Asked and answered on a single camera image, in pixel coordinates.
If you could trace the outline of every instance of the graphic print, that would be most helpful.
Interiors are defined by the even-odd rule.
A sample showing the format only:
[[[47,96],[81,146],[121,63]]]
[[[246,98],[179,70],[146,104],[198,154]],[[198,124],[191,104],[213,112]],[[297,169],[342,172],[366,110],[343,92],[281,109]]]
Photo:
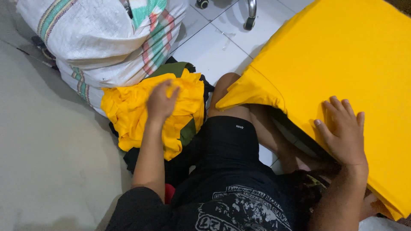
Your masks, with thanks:
[[[232,185],[212,198],[198,208],[198,231],[291,231],[280,205],[266,193]]]

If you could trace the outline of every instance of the knee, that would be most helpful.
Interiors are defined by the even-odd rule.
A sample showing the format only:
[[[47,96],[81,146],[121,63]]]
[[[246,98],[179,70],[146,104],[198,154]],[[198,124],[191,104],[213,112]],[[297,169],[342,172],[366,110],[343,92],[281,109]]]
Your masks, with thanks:
[[[215,87],[227,88],[236,82],[241,76],[234,72],[229,72],[220,77]]]

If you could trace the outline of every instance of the chair wheel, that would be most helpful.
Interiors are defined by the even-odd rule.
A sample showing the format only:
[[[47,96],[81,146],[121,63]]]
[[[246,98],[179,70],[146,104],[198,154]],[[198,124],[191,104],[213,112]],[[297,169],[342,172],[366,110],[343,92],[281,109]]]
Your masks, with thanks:
[[[208,7],[208,0],[197,0],[197,5],[201,8],[201,9],[205,9]]]
[[[254,27],[256,18],[247,18],[247,21],[244,24],[244,29],[251,30]]]

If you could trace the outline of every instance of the yellow fabric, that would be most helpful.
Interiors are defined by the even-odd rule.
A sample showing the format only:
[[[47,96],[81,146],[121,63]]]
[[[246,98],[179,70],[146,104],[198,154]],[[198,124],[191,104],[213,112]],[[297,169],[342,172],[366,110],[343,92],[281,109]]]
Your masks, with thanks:
[[[267,42],[217,103],[280,108],[324,149],[313,120],[336,95],[365,111],[368,187],[394,219],[411,212],[411,18],[382,0],[317,0]]]
[[[200,130],[204,119],[204,83],[199,81],[201,73],[189,73],[184,69],[181,78],[174,74],[163,74],[141,81],[130,87],[103,88],[101,108],[118,132],[118,146],[128,151],[132,147],[141,147],[144,125],[147,121],[146,102],[151,90],[160,82],[173,79],[173,86],[167,89],[170,97],[173,89],[180,86],[180,92],[173,114],[166,120],[162,130],[164,159],[177,156],[182,145],[181,129],[194,118],[196,132]]]

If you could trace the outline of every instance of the hand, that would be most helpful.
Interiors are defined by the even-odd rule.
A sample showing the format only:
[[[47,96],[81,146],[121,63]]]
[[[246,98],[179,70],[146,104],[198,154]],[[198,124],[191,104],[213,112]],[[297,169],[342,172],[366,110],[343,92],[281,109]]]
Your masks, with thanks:
[[[180,87],[174,89],[171,97],[168,98],[166,89],[171,86],[171,79],[166,80],[153,88],[147,101],[148,119],[159,122],[161,125],[171,116],[177,100]]]
[[[330,101],[331,103],[325,101],[324,106],[331,113],[335,131],[330,132],[321,120],[315,120],[315,126],[337,161],[345,166],[360,166],[368,169],[364,152],[364,112],[355,116],[347,99],[340,102],[333,96]]]

